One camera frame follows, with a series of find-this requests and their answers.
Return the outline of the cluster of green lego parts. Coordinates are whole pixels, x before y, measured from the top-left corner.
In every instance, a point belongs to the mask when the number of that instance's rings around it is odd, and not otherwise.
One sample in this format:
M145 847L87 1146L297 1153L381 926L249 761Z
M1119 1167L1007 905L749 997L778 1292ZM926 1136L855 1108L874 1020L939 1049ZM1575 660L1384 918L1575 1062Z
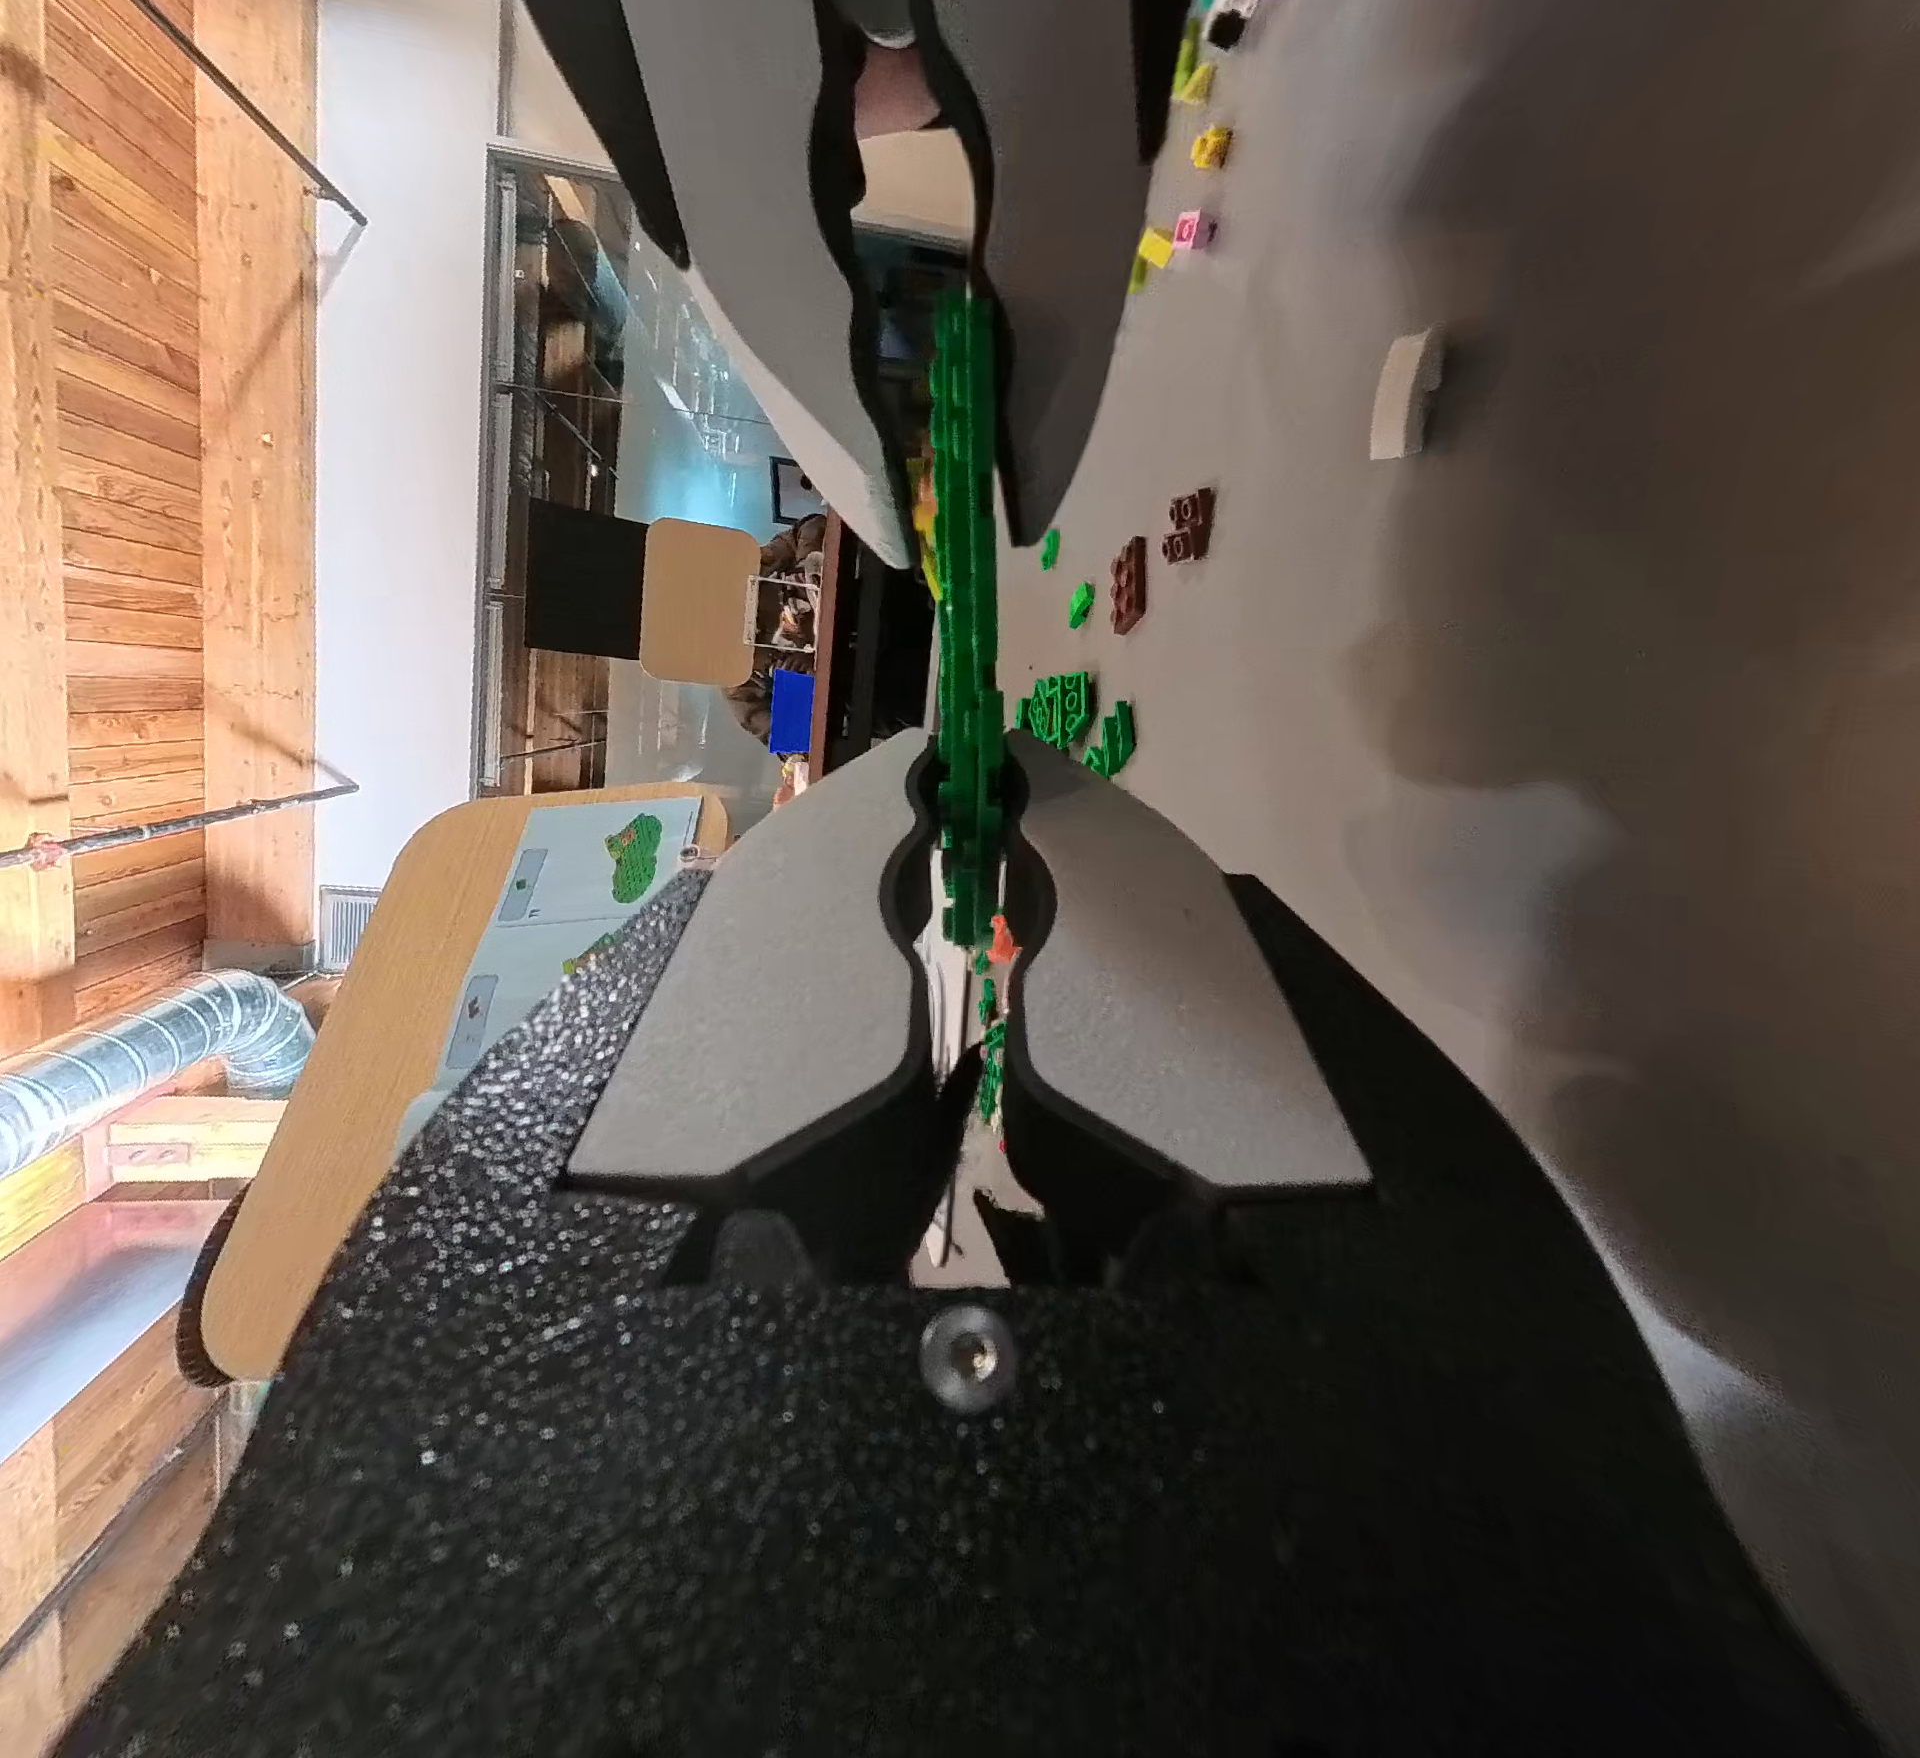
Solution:
M1110 622L1110 582L1105 604ZM1125 696L1103 701L1091 669L1038 676L1027 696L1017 699L1013 729L1054 745L1103 778L1118 778L1140 741L1133 703Z

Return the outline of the person's right hand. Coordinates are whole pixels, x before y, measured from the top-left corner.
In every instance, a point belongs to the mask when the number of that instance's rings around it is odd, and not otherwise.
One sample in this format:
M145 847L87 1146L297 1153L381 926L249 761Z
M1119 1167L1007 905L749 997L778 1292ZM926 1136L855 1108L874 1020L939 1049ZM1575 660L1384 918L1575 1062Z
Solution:
M852 123L857 141L949 127L918 41L862 40L855 65Z

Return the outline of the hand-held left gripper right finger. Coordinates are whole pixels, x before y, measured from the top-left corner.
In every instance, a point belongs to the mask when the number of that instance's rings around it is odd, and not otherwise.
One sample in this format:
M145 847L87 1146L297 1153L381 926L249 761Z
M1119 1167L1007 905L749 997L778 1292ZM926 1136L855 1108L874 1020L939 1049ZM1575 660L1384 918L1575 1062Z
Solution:
M1360 1193L1374 1170L1226 874L1160 810L1007 739L1021 957L1003 1124L1069 1249L1155 1219Z

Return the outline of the cardboard sheet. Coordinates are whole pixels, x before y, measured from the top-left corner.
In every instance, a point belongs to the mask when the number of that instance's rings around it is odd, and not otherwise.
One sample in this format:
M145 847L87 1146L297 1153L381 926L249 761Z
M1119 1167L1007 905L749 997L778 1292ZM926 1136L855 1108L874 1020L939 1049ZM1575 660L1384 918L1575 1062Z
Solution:
M662 684L733 690L754 671L760 545L749 529L660 517L646 528L640 664Z

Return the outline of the large silver ventilation duct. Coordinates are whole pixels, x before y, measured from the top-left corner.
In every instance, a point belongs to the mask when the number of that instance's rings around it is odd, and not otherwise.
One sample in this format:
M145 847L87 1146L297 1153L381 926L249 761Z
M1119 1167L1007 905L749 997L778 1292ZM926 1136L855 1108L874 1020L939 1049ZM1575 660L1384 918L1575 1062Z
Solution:
M277 980L217 972L18 1049L2 1062L2 1172L39 1163L90 1124L217 1062L244 1097L285 1098L316 1045Z

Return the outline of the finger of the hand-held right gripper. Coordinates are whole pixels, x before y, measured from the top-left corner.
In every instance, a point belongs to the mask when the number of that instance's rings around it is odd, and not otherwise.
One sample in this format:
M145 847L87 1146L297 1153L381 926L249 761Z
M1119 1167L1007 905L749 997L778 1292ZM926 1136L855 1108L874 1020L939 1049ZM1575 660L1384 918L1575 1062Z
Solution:
M929 0L958 83L975 263L998 309L998 473L1038 542L1088 450L1130 297L1141 159L1131 0Z
M785 450L884 564L918 558L852 241L847 46L830 0L620 0L688 284Z

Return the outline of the black screen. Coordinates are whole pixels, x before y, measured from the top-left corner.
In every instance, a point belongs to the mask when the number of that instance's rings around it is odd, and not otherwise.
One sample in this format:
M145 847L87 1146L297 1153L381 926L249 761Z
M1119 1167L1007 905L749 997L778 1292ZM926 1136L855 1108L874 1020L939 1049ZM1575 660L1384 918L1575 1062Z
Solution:
M647 525L544 497L526 502L523 642L637 660Z

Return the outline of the green lego plate assembly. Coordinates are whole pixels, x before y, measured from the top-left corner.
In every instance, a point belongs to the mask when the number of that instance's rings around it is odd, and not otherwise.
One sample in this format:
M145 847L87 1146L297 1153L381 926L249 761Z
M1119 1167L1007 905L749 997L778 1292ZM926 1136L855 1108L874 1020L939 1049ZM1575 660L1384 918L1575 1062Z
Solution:
M1005 840L995 304L971 288L951 290L939 306L934 337L934 552L943 582L936 810L947 884L944 934L975 949L992 938Z

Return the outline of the instruction book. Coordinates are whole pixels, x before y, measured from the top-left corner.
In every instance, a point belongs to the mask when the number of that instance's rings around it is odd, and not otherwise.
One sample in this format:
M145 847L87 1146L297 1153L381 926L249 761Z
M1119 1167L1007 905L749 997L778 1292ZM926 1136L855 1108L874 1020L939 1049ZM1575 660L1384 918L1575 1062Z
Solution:
M205 1243L180 1303L181 1372L206 1385L269 1381L330 1266L402 1146L403 1119L443 1073L472 960L511 888L524 827L695 802L705 855L733 838L713 783L471 800L419 827L372 923L244 1197Z

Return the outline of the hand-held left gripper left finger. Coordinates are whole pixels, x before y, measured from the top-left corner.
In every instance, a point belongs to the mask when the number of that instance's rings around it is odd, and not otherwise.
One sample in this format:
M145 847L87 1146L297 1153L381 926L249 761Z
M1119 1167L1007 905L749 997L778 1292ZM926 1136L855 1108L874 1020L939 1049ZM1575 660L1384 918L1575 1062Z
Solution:
M917 1249L941 1200L924 960L934 738L899 733L721 858L568 1164L587 1190Z

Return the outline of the tan curved lego piece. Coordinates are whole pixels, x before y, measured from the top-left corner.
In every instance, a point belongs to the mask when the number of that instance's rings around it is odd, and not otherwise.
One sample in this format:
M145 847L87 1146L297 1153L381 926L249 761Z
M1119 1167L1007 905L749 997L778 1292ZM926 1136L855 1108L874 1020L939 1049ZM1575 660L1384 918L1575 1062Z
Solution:
M1432 401L1446 366L1446 333L1426 328L1397 337L1382 358L1368 453L1374 462L1400 462L1426 450Z

